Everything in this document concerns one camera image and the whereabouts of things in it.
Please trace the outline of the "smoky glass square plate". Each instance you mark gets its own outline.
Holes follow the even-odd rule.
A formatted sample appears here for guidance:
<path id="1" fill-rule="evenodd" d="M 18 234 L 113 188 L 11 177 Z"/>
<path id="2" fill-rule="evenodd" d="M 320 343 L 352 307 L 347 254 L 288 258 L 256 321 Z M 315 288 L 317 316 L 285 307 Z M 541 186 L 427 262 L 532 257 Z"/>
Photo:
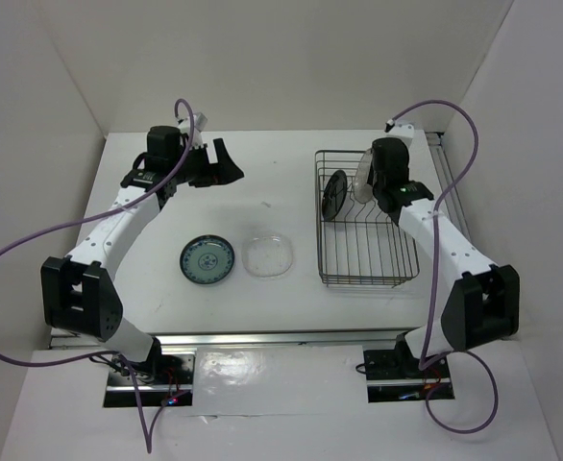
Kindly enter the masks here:
<path id="1" fill-rule="evenodd" d="M 369 180 L 372 158 L 372 151 L 367 150 L 356 168 L 355 177 L 353 179 L 355 199 L 361 204 L 366 204 L 373 198 L 373 186 Z"/>

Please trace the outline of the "aluminium rail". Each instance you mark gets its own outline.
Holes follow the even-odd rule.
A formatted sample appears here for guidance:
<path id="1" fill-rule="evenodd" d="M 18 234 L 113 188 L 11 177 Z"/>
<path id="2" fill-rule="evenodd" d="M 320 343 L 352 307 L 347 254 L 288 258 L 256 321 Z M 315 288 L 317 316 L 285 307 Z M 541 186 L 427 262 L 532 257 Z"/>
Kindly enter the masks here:
<path id="1" fill-rule="evenodd" d="M 394 343 L 407 328 L 359 328 L 296 331 L 247 331 L 159 334 L 166 348 L 300 346 L 333 344 Z"/>

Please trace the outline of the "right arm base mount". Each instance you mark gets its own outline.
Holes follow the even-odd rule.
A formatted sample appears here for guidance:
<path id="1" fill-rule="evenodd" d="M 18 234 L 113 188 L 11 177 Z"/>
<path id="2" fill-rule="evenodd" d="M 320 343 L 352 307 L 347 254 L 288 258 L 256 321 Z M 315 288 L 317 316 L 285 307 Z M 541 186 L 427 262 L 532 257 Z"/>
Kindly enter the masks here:
<path id="1" fill-rule="evenodd" d="M 445 358 L 424 371 L 400 339 L 393 349 L 365 350 L 355 370 L 366 379 L 369 403 L 453 400 L 451 372 Z"/>

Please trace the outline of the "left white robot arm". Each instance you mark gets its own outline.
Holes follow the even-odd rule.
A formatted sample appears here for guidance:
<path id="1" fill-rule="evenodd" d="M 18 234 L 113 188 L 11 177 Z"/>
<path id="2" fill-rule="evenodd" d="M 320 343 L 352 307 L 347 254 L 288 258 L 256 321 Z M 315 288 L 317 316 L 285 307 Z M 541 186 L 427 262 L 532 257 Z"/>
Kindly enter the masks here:
<path id="1" fill-rule="evenodd" d="M 186 123 L 151 128 L 145 151 L 122 179 L 103 219 L 66 256 L 47 258 L 40 270 L 45 323 L 93 338 L 122 355 L 143 383 L 162 375 L 161 345 L 125 318 L 114 279 L 129 249 L 179 185 L 204 188 L 243 179 L 224 140 L 214 139 L 213 148 L 215 161 L 208 157 L 200 129 Z"/>

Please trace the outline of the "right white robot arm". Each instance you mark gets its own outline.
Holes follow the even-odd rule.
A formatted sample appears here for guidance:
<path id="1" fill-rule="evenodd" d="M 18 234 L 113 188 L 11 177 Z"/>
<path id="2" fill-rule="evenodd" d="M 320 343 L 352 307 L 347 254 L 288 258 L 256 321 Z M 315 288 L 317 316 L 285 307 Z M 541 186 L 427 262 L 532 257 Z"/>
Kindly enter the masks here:
<path id="1" fill-rule="evenodd" d="M 409 178 L 409 151 L 396 137 L 371 146 L 373 194 L 379 208 L 431 258 L 428 321 L 404 335 L 393 364 L 416 376 L 427 359 L 465 352 L 509 337 L 519 328 L 520 276 L 483 255 L 436 208 L 433 194 Z"/>

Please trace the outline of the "blue patterned round plate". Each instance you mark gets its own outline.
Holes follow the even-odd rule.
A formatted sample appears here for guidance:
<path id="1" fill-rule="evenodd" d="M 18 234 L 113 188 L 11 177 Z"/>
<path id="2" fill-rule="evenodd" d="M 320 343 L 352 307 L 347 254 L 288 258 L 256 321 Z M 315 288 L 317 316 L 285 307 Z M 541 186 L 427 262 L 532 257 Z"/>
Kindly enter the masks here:
<path id="1" fill-rule="evenodd" d="M 198 285 L 222 281 L 233 270 L 233 246 L 218 235 L 205 234 L 190 240 L 179 256 L 182 274 Z"/>

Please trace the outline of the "black round plate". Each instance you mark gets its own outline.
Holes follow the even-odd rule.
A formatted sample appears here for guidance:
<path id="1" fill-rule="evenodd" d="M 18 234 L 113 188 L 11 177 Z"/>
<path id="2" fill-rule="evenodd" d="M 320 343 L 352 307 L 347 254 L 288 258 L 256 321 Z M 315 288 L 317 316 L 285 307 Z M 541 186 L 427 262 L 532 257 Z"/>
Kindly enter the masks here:
<path id="1" fill-rule="evenodd" d="M 332 221 L 343 207 L 347 196 L 347 175 L 336 170 L 327 182 L 321 201 L 321 214 L 325 222 Z"/>

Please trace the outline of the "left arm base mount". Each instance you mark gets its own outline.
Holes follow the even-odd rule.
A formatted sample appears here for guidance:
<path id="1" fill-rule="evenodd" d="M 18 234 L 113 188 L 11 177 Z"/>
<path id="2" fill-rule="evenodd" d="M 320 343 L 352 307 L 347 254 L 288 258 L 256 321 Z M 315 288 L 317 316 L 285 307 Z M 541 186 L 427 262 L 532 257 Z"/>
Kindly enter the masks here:
<path id="1" fill-rule="evenodd" d="M 92 363 L 108 369 L 103 406 L 136 408 L 136 393 L 129 370 L 117 357 L 90 358 Z M 143 407 L 188 407 L 193 404 L 195 354 L 181 353 L 165 357 L 152 375 L 133 365 Z"/>

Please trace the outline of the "clear glass square plate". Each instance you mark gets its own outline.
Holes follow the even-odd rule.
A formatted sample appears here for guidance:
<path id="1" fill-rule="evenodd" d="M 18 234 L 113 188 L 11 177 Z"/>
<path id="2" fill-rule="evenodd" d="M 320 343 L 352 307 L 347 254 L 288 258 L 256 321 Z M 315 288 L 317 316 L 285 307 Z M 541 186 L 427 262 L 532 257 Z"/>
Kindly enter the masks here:
<path id="1" fill-rule="evenodd" d="M 242 244 L 242 263 L 247 273 L 257 279 L 277 279 L 293 266 L 294 252 L 290 239 L 281 234 L 254 234 Z"/>

